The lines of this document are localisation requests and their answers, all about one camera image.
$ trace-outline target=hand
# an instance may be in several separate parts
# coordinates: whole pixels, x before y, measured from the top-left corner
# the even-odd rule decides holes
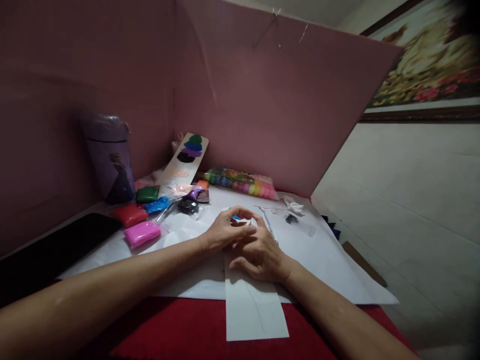
[[[222,211],[208,230],[201,235],[205,239],[206,248],[209,250],[222,249],[233,241],[255,234],[257,232],[255,226],[245,226],[244,222],[237,223],[232,219],[234,216],[238,216],[250,220],[253,215],[255,214],[252,211],[241,206],[234,206]]]
[[[263,218],[255,213],[252,217],[258,229],[232,247],[235,259],[229,267],[242,269],[255,279],[284,283],[297,262],[280,249]]]

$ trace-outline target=framed painting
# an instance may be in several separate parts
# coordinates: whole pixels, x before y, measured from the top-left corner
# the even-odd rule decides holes
[[[461,2],[409,0],[361,35],[404,48],[362,122],[480,119],[480,54]]]

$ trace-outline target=pink clay packet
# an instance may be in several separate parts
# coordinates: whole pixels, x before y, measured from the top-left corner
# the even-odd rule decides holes
[[[158,236],[166,236],[168,233],[168,230],[164,226],[156,225],[151,221],[141,222],[123,231],[132,249]]]

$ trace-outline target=red tablecloth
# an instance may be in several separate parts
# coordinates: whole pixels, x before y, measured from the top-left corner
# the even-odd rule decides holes
[[[83,348],[75,359],[337,359],[298,305],[282,304],[289,338],[227,342],[225,302],[149,297]],[[411,348],[381,307],[360,308]]]

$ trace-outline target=pink cardboard divider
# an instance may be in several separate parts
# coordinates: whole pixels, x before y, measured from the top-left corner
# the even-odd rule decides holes
[[[174,9],[173,0],[1,2],[0,256],[101,199],[77,110],[129,124],[136,179],[168,162]]]
[[[220,0],[179,0],[175,132],[228,166],[311,195],[401,48]]]

